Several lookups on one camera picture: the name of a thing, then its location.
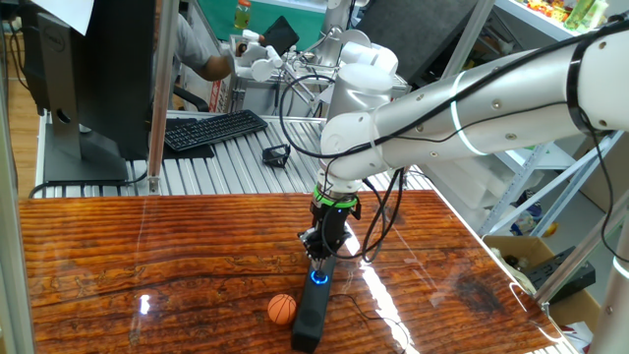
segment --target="white wall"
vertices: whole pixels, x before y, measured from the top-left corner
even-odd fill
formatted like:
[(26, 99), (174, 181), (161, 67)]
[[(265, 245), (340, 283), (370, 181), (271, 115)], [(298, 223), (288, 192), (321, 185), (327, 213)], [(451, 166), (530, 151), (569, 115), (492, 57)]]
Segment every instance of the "white wall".
[(606, 16), (619, 14), (629, 10), (629, 0), (607, 0), (609, 7), (605, 12)]

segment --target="person's arm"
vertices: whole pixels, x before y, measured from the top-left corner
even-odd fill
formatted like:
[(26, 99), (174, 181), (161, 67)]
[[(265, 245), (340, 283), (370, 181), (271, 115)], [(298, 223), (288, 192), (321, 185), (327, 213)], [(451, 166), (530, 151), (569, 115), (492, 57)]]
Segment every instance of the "person's arm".
[(207, 81), (219, 81), (227, 78), (232, 73), (232, 68), (228, 57), (210, 56), (205, 65), (195, 69), (195, 73)]
[(177, 52), (181, 62), (207, 81), (227, 78), (232, 69), (227, 56), (210, 56), (183, 16), (179, 15)]

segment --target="blue light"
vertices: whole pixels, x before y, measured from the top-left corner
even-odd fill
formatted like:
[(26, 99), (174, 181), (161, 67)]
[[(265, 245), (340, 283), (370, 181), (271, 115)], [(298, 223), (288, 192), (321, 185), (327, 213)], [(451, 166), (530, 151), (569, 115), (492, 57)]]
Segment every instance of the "blue light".
[(323, 285), (327, 282), (328, 277), (327, 275), (325, 276), (325, 278), (323, 279), (319, 279), (315, 276), (316, 271), (313, 270), (313, 272), (311, 273), (311, 279), (313, 280), (314, 284), (316, 285)]

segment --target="computer monitor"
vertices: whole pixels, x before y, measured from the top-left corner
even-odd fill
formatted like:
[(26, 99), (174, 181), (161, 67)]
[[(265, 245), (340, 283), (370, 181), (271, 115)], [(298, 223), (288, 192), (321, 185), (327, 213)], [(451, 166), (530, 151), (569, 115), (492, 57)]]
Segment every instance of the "computer monitor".
[(148, 151), (155, 0), (95, 0), (85, 36), (38, 6), (19, 14), (29, 90), (52, 118), (44, 181), (127, 180), (125, 159)]

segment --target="person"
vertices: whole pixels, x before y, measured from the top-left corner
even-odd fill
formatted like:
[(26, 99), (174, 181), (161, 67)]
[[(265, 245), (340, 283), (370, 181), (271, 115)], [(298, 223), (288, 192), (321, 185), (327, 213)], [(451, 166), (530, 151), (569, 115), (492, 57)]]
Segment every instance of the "person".
[[(161, 19), (162, 0), (155, 1), (155, 38), (153, 49), (157, 48), (157, 40), (159, 39), (159, 21)], [(190, 27), (186, 19), (181, 14), (177, 17), (177, 34), (175, 36), (175, 54), (173, 58), (173, 67), (170, 80), (170, 97), (175, 87), (175, 82), (179, 76), (181, 65), (191, 68), (200, 77), (209, 82), (220, 81), (232, 73), (230, 65), (231, 58), (229, 56), (213, 56), (210, 54), (207, 46), (203, 45), (197, 38), (193, 29)], [(153, 57), (153, 80), (155, 78), (155, 69), (157, 61)]]

